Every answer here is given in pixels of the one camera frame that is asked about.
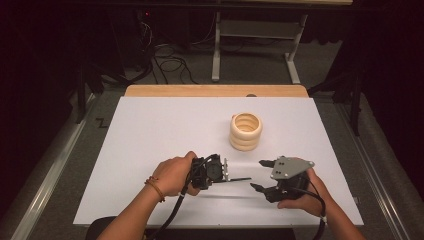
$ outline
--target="hand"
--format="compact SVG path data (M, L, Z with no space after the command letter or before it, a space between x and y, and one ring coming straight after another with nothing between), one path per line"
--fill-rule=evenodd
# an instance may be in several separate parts
M153 177L156 186L162 191L165 196L176 196L183 188L187 174L191 168L193 158L196 154L192 151L188 152L185 157L174 157L161 162L153 172ZM200 189L195 189L191 185L188 186L187 193L196 196Z
M306 170L306 172L309 176L310 181L317 188L319 195L324 200L326 205L329 205L330 203L334 202L324 182L315 174L314 169L309 168L308 170ZM315 189L312 187L311 184L309 184L307 190L316 193ZM309 214L319 217L321 215L322 205L320 201L318 201L318 199L305 194L296 200L283 200L279 202L278 208L302 209L308 212Z

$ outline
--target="white table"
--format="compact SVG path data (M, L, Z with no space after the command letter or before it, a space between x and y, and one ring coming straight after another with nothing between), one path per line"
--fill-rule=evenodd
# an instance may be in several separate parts
M259 146L240 152L228 142L231 116L249 111L262 118ZM258 161L277 156L314 161L317 174L355 225L363 221L348 189L313 99L299 97L122 97L88 182L74 224L118 215L160 161L193 150L229 160L231 178L187 197L169 228L272 228L317 225L301 210L278 210L250 182L274 186ZM149 227L162 225L177 198L154 210Z

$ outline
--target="stacked wooden rings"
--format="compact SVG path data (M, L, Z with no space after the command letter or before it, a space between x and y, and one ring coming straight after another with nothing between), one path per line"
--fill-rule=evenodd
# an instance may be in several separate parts
M230 143L240 151L251 151L258 146L262 121L252 113L233 115L230 126Z

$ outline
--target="black wire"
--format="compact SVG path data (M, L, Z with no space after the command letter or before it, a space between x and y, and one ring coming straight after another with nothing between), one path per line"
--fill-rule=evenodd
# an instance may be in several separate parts
M168 82L168 79L167 79L167 77L166 77L165 72L175 72L175 71L177 71L178 69L181 69L181 68L182 68L182 70L181 70L181 72L180 72L180 81L181 81L181 83L182 83L182 84L185 84L185 82L184 82L184 80L183 80L183 77L182 77L182 75L183 75L184 71L187 71L187 72L188 72L189 79L190 79L190 81L191 81L192 83L194 83L194 84L199 84L198 82L196 82L196 81L193 79L193 76L192 76L192 74L191 74L191 71L190 71L190 69L188 68L187 62L186 62L183 58L173 56L173 55L174 55L174 53L175 53L175 49L174 49L174 48L172 48L172 47L170 47L170 46L165 46L165 47L166 47L166 48L170 48L170 49L172 50L172 52L171 52L170 54L167 54L167 55L163 55L163 56L156 56L156 52L157 52L159 49L162 49L163 47L161 47L161 48L157 48L157 49L156 49L156 51L155 51L154 60L155 60L155 62L156 62L156 65L157 65L157 66L158 66L158 68L160 69L160 71L161 71L161 73L162 73L162 76L164 77L164 79L165 79L165 81L166 81L166 84L168 84L169 82ZM159 64L159 62L158 62L158 60L157 60L158 58L160 58L160 59L164 59L164 61L163 61L163 62L161 62L161 63ZM164 66L165 64L167 64L167 63L170 63L170 62L177 62L177 63L179 63L179 65L178 65L177 67L174 67L174 68L170 69L170 70L164 69L164 67L163 67L163 66Z

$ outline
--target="orange bracelet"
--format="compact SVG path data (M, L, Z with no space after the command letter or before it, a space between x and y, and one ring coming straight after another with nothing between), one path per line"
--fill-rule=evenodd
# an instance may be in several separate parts
M158 192L161 200L159 202L165 202L165 196L163 196L163 193L160 191L160 189L158 188L158 186L156 186L156 184L153 182L153 180L159 180L158 178L152 177L150 176L149 179L146 180L146 182L144 182L144 184L149 184L150 186L152 186L156 192Z

